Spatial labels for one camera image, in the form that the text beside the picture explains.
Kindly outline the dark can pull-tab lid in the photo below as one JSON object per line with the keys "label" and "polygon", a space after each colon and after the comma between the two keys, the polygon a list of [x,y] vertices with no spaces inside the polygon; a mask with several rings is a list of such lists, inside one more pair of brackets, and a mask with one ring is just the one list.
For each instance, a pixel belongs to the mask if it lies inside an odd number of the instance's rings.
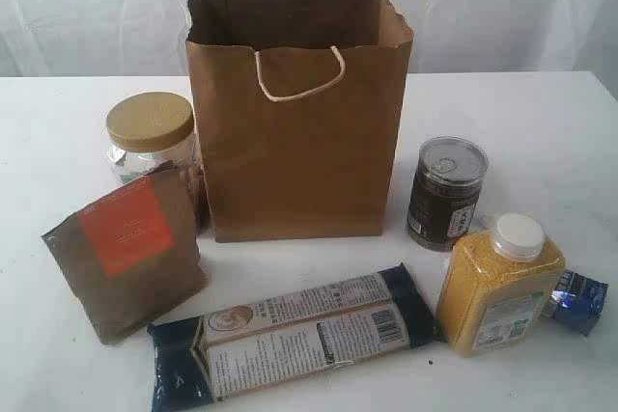
{"label": "dark can pull-tab lid", "polygon": [[421,246],[449,252],[469,229],[489,160],[476,144],[440,136],[419,150],[407,210],[407,232]]}

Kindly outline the yellow millet bottle white cap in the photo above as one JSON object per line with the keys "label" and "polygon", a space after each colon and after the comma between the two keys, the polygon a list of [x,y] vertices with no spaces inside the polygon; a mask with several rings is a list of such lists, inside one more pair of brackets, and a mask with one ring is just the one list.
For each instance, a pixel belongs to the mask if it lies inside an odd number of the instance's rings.
{"label": "yellow millet bottle white cap", "polygon": [[450,347],[474,356],[523,340],[565,270],[535,219],[505,213],[455,244],[436,308]]}

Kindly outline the brown paper bag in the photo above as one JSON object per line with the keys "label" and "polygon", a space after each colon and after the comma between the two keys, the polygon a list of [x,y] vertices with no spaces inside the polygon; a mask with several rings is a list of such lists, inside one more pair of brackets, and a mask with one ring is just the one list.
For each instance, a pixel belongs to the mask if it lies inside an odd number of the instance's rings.
{"label": "brown paper bag", "polygon": [[390,0],[188,0],[219,242],[382,232],[413,33]]}

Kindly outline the long dark noodle package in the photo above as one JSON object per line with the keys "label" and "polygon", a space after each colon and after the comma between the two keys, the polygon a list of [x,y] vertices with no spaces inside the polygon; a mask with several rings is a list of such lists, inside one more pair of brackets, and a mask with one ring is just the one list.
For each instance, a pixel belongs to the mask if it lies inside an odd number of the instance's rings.
{"label": "long dark noodle package", "polygon": [[402,264],[150,325],[154,411],[207,406],[441,338]]}

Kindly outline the clear jar gold lid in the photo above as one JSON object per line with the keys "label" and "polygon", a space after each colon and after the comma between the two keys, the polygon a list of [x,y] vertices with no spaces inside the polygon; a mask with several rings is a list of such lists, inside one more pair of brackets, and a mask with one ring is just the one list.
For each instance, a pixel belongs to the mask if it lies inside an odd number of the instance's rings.
{"label": "clear jar gold lid", "polygon": [[107,114],[107,159],[121,183],[158,169],[179,168],[193,203],[197,227],[210,220],[203,169],[189,101],[169,92],[129,96]]}

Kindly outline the brown pouch orange label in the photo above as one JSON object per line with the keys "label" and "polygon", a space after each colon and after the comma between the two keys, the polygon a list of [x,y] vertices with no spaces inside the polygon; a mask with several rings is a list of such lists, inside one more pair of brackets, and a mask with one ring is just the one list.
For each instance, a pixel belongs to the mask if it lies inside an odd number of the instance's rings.
{"label": "brown pouch orange label", "polygon": [[125,340],[207,285],[198,174],[164,164],[42,236],[101,343]]}

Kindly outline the small blue white packet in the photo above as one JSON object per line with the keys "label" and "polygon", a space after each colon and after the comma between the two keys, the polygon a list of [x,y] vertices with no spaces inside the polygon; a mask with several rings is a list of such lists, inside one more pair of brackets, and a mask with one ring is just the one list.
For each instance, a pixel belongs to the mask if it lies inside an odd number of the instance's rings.
{"label": "small blue white packet", "polygon": [[601,319],[607,290],[607,283],[566,269],[551,292],[542,316],[587,337]]}

